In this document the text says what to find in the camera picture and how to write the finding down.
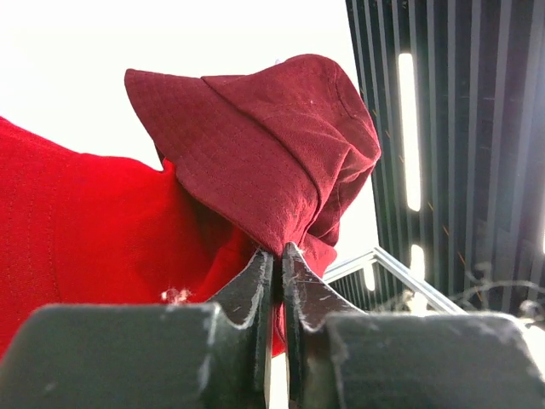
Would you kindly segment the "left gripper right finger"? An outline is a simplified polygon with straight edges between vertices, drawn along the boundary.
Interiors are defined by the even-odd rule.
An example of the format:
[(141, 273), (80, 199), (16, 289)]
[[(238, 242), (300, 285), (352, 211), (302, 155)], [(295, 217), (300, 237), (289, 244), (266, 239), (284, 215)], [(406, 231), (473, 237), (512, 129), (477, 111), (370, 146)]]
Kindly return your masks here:
[(332, 275), (367, 262), (423, 295), (433, 312), (365, 312), (288, 244), (282, 269), (290, 407), (543, 407), (544, 374), (514, 317), (464, 312), (380, 247)]

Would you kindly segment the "red hat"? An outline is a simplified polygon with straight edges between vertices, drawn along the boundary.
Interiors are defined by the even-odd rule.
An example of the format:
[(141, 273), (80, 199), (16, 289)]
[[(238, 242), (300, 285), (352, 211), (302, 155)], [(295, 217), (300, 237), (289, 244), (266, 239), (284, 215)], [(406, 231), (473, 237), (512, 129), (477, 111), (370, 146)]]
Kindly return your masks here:
[(203, 302), (257, 243), (175, 167), (76, 153), (1, 122), (1, 346), (45, 305)]

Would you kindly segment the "dark maroon hat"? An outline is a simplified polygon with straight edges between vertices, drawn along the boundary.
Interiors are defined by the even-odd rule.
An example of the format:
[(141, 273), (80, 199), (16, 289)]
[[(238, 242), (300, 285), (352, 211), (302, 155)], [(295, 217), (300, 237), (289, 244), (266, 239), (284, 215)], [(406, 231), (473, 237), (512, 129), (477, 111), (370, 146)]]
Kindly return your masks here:
[(273, 253), (331, 263), (340, 220), (381, 155), (358, 91), (322, 55), (247, 75), (129, 69), (129, 102), (180, 184)]

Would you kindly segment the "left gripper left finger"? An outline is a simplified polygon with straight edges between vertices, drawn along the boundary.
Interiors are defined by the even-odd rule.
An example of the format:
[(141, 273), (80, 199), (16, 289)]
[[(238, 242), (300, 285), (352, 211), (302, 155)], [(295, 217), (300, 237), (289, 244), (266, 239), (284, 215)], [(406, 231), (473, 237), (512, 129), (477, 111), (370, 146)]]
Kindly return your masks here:
[(51, 305), (1, 362), (4, 408), (265, 408), (273, 259), (257, 251), (208, 302)]

